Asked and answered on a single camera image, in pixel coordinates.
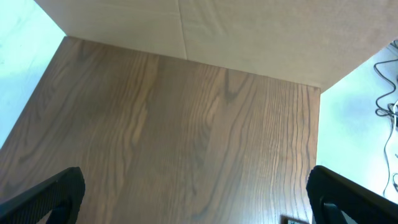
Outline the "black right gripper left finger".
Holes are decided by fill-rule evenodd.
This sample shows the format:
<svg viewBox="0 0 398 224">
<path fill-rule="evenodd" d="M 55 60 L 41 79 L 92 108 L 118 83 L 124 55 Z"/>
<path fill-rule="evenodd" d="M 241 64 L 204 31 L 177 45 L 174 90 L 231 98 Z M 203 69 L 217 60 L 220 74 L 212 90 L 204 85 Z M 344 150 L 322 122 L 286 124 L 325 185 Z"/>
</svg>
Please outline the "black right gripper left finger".
<svg viewBox="0 0 398 224">
<path fill-rule="evenodd" d="M 79 167 L 69 167 L 1 204 L 1 223 L 75 223 L 85 194 Z"/>
</svg>

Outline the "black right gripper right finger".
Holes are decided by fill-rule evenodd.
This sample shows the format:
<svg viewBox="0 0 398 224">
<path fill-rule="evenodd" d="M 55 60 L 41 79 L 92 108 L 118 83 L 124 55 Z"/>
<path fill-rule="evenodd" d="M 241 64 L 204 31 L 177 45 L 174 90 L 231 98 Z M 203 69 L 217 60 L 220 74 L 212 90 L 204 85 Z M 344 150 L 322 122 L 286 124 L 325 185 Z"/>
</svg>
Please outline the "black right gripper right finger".
<svg viewBox="0 0 398 224">
<path fill-rule="evenodd" d="M 306 190 L 316 223 L 397 223 L 397 204 L 326 167 L 312 169 Z"/>
</svg>

